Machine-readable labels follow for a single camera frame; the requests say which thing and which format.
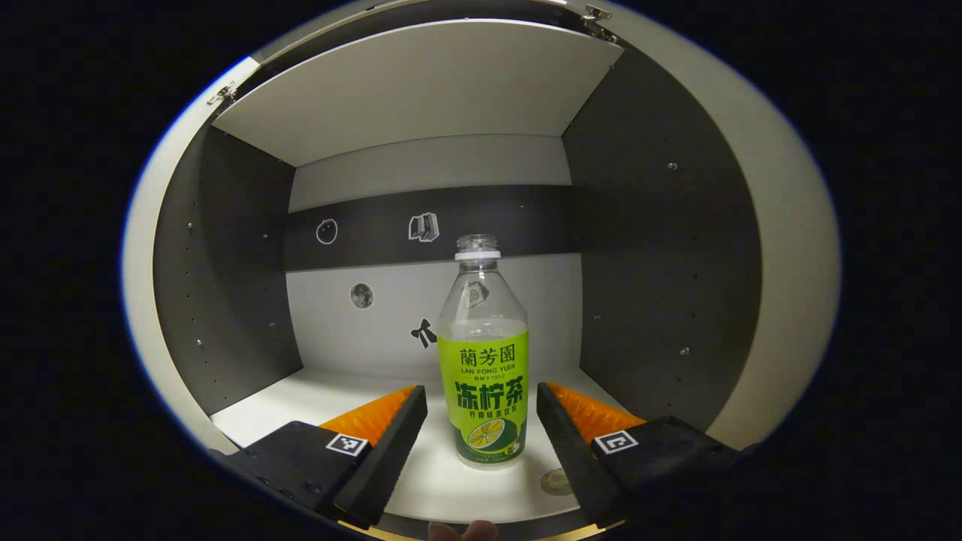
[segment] white back wall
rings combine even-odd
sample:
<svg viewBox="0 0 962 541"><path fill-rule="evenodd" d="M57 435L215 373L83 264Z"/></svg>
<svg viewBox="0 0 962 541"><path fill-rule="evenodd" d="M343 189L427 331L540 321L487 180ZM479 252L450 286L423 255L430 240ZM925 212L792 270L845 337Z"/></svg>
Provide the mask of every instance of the white back wall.
<svg viewBox="0 0 962 541"><path fill-rule="evenodd" d="M453 261L288 272L297 348L305 367L378 377L440 377L437 345L411 335L421 318L432 324L458 274ZM581 357L581 256L505 258L499 270L528 311L532 373L577 370ZM349 292L363 282L374 292L365 310Z"/></svg>

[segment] lemon tea bottle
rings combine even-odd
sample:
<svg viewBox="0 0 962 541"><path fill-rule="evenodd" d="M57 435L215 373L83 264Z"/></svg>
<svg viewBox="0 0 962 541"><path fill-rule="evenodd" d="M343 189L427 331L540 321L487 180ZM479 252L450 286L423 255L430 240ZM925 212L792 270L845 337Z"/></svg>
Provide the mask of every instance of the lemon tea bottle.
<svg viewBox="0 0 962 541"><path fill-rule="evenodd" d="M458 239L461 266L438 321L438 352L454 446L472 468L509 465L524 451L528 314L497 271L493 235Z"/></svg>

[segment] black background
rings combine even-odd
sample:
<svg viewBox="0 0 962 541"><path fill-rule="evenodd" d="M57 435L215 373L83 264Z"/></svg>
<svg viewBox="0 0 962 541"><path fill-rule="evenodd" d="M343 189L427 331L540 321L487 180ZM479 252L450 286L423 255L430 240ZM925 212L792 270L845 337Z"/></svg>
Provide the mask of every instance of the black background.
<svg viewBox="0 0 962 541"><path fill-rule="evenodd" d="M154 144L244 55L319 3L22 3L9 45L18 303L8 419L12 538L328 538L211 470L138 369L118 285L126 207ZM956 529L947 420L957 357L941 223L954 193L951 5L648 2L734 66L810 145L832 192L844 291L823 368L737 483L680 502L655 538L932 538ZM646 518L640 515L639 523ZM938 538L951 538L945 534Z"/></svg>

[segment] lemon illustration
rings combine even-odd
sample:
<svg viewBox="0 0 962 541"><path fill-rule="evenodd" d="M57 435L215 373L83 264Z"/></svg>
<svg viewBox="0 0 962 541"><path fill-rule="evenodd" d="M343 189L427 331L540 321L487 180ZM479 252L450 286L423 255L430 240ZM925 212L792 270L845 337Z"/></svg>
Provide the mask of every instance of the lemon illustration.
<svg viewBox="0 0 962 541"><path fill-rule="evenodd" d="M472 448L492 452L511 446L518 440L518 426L507 419L493 419L471 431L468 435L468 445Z"/></svg>
<svg viewBox="0 0 962 541"><path fill-rule="evenodd" d="M468 436L468 444L475 449L484 449L494 443L504 432L504 421L495 419L475 428Z"/></svg>

